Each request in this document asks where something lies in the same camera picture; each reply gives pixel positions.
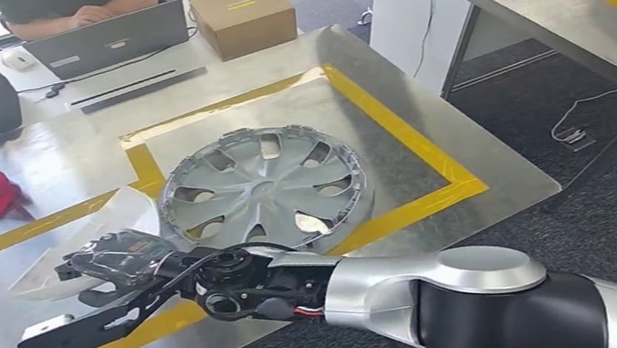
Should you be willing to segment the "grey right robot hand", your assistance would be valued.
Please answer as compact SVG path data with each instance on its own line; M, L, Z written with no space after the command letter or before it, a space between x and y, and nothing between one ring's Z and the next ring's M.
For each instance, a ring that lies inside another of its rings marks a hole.
M54 271L61 281L89 276L98 285L113 284L111 291L78 290L78 300L96 309L150 282L162 260L177 249L167 239L127 228L105 233L68 253Z

